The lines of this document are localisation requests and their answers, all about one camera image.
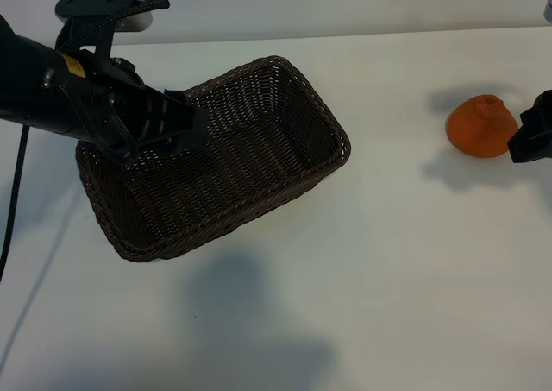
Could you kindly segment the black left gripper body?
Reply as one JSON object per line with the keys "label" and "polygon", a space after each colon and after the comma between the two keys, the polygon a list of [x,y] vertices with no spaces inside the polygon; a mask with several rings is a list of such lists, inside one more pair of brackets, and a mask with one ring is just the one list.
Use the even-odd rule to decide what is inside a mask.
{"label": "black left gripper body", "polygon": [[180,102],[147,86],[125,59],[79,52],[79,139],[116,163],[147,150],[172,155],[170,119]]}

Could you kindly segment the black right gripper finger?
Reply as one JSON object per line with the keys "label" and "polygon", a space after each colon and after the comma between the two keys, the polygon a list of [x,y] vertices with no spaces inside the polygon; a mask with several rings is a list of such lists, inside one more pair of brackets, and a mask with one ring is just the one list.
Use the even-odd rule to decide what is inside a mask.
{"label": "black right gripper finger", "polygon": [[524,125],[508,141],[508,150],[514,163],[550,158],[551,130],[536,130]]}
{"label": "black right gripper finger", "polygon": [[535,98],[533,105],[520,115],[524,128],[551,128],[551,94],[551,90],[542,92]]}

